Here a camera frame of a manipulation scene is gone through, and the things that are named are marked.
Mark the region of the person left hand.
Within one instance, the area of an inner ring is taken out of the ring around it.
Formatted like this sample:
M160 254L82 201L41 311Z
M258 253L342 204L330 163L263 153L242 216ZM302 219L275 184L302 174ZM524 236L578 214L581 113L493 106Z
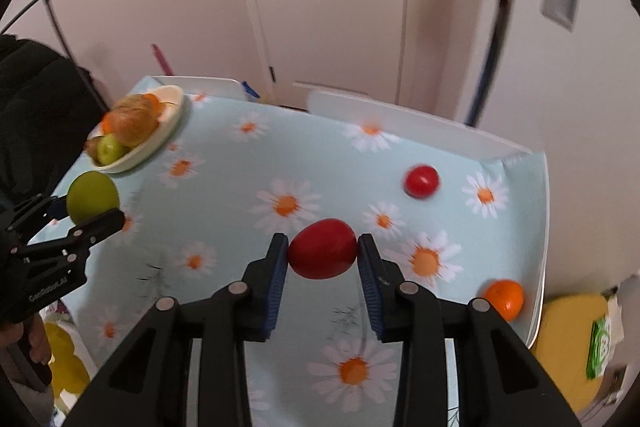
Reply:
M24 335L24 324L3 323L0 329L0 347L7 348L17 343ZM29 356L35 363L48 365L52 351L44 328L42 318L38 313L32 318L32 323L27 327L29 342Z

